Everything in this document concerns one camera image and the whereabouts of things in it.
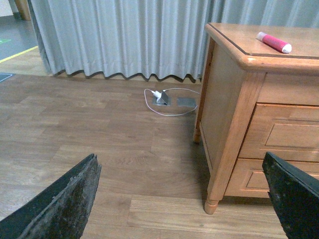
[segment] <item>dresser leg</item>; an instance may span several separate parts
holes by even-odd
[[[218,202],[219,201],[213,201],[213,200],[207,199],[205,202],[205,207],[204,207],[205,212],[210,215],[213,214],[216,211]]]
[[[194,143],[199,143],[200,142],[200,129],[198,129],[198,128],[194,129],[193,142]]]

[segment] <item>drawer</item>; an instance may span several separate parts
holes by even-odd
[[[319,106],[319,76],[267,73],[257,102]]]
[[[319,107],[257,104],[239,158],[319,162]]]
[[[319,163],[288,162],[319,179]],[[262,164],[261,159],[238,158],[225,196],[268,198],[269,187]]]

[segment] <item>white cable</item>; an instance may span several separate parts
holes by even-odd
[[[194,92],[194,93],[199,94],[199,92],[196,92],[196,91],[193,91],[193,90],[190,90],[190,89],[186,89],[186,88],[169,88],[169,89],[166,89],[166,90],[163,90],[163,91],[165,92],[165,91],[168,91],[168,90],[187,90],[187,91],[192,91],[192,92]],[[156,114],[159,114],[159,115],[161,115],[161,116],[183,116],[183,115],[188,114],[188,113],[194,111],[195,109],[197,109],[197,106],[196,106],[196,107],[193,108],[191,111],[187,111],[186,113],[182,113],[182,114],[178,114],[178,115],[164,115],[164,114],[162,114],[162,113],[160,113],[160,112],[157,112],[157,111],[153,110],[153,109],[149,106],[148,101],[147,101],[147,99],[146,99],[146,91],[151,91],[151,92],[154,94],[154,91],[152,91],[152,90],[150,90],[150,89],[145,89],[145,90],[144,90],[144,98],[145,98],[145,103],[146,103],[146,105],[148,106],[148,108],[149,108],[151,111],[153,111],[153,112],[155,112]]]

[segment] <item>gray curtain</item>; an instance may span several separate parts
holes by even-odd
[[[28,0],[53,74],[200,77],[207,22],[319,27],[318,0]]]

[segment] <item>lip balm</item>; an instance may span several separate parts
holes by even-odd
[[[256,38],[282,53],[290,53],[292,50],[291,44],[263,32],[259,32]]]

